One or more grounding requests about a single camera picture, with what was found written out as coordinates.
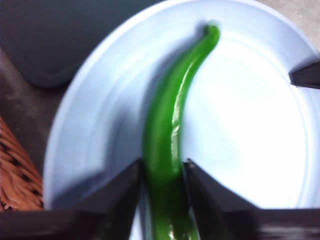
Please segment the green chili pepper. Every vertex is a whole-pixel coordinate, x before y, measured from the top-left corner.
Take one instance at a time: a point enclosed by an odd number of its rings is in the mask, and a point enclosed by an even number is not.
[[[151,102],[143,136],[143,159],[153,240],[196,240],[181,160],[181,123],[190,84],[220,38],[212,24],[164,75]]]

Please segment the table surface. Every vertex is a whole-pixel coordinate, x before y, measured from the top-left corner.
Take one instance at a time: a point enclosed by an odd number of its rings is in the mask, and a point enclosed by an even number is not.
[[[320,50],[320,0],[260,0],[300,27]],[[48,136],[68,87],[42,89],[29,84],[1,50],[0,114],[42,173]]]

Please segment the brown wicker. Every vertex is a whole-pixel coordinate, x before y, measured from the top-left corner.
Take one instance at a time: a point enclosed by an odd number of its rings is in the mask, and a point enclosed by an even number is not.
[[[0,116],[0,211],[42,209],[42,177]]]

